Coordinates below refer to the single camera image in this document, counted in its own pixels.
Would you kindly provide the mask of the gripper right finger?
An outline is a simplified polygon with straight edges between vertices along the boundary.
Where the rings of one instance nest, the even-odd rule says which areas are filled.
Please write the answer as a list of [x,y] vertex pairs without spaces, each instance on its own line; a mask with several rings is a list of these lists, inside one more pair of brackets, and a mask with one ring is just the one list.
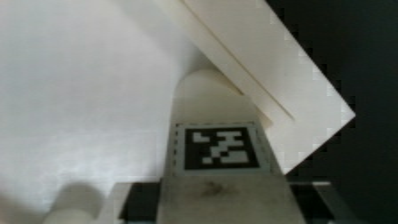
[[290,182],[306,224],[363,224],[329,181]]

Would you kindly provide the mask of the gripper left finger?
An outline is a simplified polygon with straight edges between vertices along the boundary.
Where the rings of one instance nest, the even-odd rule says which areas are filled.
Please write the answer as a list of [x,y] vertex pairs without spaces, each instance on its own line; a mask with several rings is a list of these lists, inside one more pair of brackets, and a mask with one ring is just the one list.
[[157,224],[161,181],[114,185],[97,224]]

